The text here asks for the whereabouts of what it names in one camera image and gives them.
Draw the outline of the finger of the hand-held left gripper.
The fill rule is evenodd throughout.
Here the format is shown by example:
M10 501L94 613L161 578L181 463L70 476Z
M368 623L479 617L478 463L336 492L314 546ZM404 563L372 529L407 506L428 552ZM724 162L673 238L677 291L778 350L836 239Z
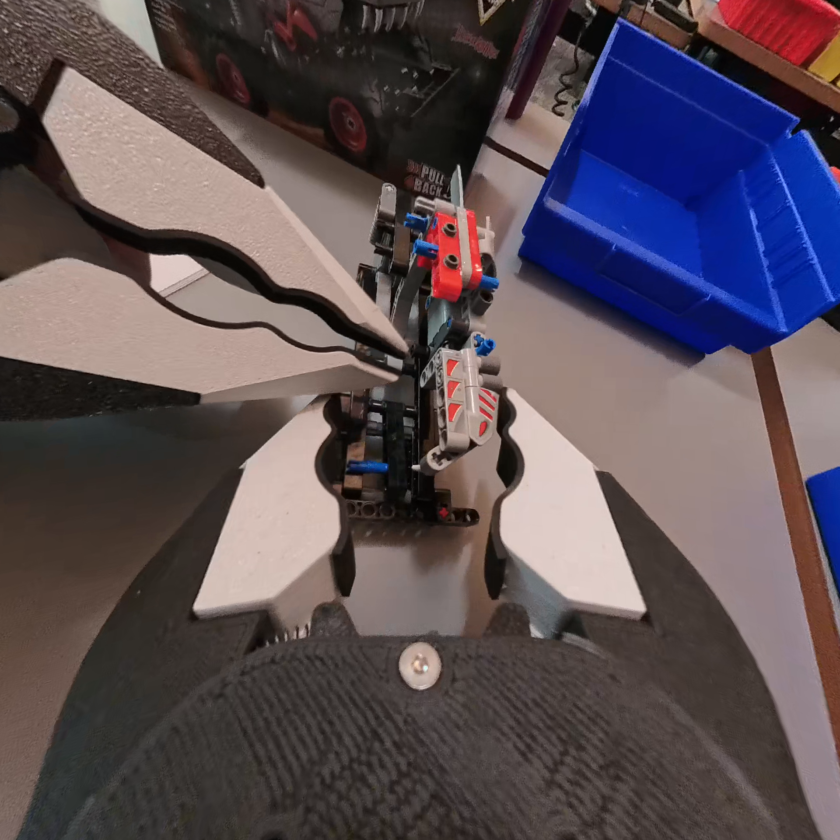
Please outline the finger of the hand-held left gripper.
M2 281L2 357L200 397L294 397L392 384L347 350L305 350L266 325L214 326L132 279L57 259Z
M264 298L305 308L394 356L405 340L314 233L252 183L76 70L61 71L42 124L105 229L153 253L223 266Z

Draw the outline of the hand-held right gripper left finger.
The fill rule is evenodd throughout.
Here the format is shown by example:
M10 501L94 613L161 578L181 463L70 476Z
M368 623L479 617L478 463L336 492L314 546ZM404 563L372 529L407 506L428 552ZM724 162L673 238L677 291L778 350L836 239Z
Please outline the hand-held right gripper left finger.
M244 463L193 612L209 619L265 611L310 622L352 592L347 504L328 478L337 397L318 396Z

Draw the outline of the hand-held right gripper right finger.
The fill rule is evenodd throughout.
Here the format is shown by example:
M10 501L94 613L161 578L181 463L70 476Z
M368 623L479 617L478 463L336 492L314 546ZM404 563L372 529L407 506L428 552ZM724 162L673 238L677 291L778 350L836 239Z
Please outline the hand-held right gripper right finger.
M558 638L581 615L638 623L647 605L593 462L521 394L500 399L485 581L524 611L532 637Z

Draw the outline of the grey red toy truck model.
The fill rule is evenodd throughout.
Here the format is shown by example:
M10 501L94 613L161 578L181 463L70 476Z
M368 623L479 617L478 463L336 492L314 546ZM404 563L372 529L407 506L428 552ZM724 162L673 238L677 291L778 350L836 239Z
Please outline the grey red toy truck model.
M336 487L353 518L418 520L470 527L478 511L456 507L437 477L491 441L502 390L496 343L487 330L493 296L459 302L429 296L427 274L413 262L407 214L467 208L456 166L449 197L410 196L385 183L371 226L374 265L359 264L356 281L405 340L405 359L386 358L391 385L341 397Z

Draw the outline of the red toy beam assembly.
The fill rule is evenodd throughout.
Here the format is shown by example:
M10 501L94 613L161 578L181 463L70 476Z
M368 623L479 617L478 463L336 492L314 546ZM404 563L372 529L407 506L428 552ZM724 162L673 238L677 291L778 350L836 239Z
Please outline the red toy beam assembly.
M404 227L414 234L413 262L427 274L429 296L459 302L473 292L493 296L499 288L495 234L487 219L463 206L408 213Z

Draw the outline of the white instruction booklet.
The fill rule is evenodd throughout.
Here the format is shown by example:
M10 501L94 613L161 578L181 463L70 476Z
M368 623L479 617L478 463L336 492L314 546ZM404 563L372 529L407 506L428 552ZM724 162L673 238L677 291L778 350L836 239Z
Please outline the white instruction booklet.
M149 255L150 286L167 298L208 274L206 268L186 255Z

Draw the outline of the black toy set box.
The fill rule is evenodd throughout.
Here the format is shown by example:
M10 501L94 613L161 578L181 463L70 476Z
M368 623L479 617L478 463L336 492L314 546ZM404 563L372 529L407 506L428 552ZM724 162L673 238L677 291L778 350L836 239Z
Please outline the black toy set box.
M147 1L163 65L416 196L467 182L544 2Z

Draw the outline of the small blue storage bin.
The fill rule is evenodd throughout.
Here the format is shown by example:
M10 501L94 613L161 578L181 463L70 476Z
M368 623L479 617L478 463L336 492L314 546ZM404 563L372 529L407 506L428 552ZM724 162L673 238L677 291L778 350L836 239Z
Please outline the small blue storage bin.
M835 586L839 589L839 467L808 478L805 488Z

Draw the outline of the large blue storage bin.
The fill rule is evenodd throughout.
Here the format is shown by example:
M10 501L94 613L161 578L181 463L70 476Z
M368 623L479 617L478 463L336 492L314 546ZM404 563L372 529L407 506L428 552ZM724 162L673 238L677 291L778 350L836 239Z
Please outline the large blue storage bin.
M797 118L619 19L521 259L702 354L839 301L838 182Z

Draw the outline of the red bin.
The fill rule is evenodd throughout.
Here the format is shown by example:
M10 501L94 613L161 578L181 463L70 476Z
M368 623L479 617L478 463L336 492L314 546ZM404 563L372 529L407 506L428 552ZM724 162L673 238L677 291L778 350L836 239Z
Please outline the red bin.
M839 12L824 1L719 1L719 14L740 35L796 67L808 67L839 31Z

